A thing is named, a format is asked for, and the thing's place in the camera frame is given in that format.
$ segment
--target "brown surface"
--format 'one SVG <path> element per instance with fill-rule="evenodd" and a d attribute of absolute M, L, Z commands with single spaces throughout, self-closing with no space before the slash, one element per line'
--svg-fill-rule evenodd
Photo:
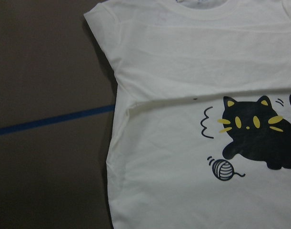
<path fill-rule="evenodd" d="M 83 17 L 98 2 L 0 0 L 0 128 L 114 104 Z M 111 228 L 111 123 L 105 113 L 0 136 L 0 229 Z"/>

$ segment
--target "cat head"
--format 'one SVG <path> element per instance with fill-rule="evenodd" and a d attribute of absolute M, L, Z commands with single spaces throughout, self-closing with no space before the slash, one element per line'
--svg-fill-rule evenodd
<path fill-rule="evenodd" d="M 282 132 L 273 126 L 280 122 L 282 117 L 273 110 L 267 96 L 262 96 L 256 102 L 237 102 L 225 96 L 223 102 L 225 111 L 222 119 L 218 120 L 224 125 L 221 133 L 227 132 L 233 138 L 264 135 L 269 130 Z"/>

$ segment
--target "blue tape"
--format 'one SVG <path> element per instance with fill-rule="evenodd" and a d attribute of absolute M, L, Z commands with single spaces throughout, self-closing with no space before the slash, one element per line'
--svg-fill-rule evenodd
<path fill-rule="evenodd" d="M 60 122 L 65 122 L 77 118 L 84 118 L 87 116 L 91 115 L 98 115 L 106 112 L 111 112 L 115 110 L 115 105 L 109 105 L 109 106 L 103 106 L 103 107 L 98 107 L 86 111 L 80 111 L 80 112 L 75 112 L 71 114 L 64 114 L 56 117 L 51 117 L 51 118 L 45 118 L 33 122 L 28 122 L 28 123 L 22 123 L 18 125 L 13 125 L 5 128 L 0 128 L 0 135 L 6 135 L 18 131 L 23 131 L 23 130 L 28 130 L 28 129 L 33 129 L 37 128 L 40 126 L 44 125 L 51 125 L 55 123 L 60 123 Z"/>

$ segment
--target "cat eye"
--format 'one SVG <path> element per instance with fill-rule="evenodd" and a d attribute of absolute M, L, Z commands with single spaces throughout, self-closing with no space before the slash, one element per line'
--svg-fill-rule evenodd
<path fill-rule="evenodd" d="M 235 117 L 235 124 L 237 128 L 241 129 L 241 119 L 238 116 Z"/>
<path fill-rule="evenodd" d="M 254 117 L 253 117 L 253 123 L 254 123 L 254 126 L 255 126 L 256 128 L 258 128 L 258 129 L 259 129 L 259 127 L 261 126 L 260 120 L 259 120 L 259 118 L 258 118 L 257 116 L 254 116 Z"/>

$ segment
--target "cat graphic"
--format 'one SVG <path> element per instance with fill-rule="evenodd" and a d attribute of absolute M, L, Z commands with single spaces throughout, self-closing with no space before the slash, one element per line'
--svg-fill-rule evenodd
<path fill-rule="evenodd" d="M 257 102 L 237 102 L 225 96 L 222 119 L 224 129 L 233 139 L 223 150 L 225 159 L 236 154 L 265 161 L 270 169 L 291 168 L 291 123 L 279 116 L 267 96 Z"/>

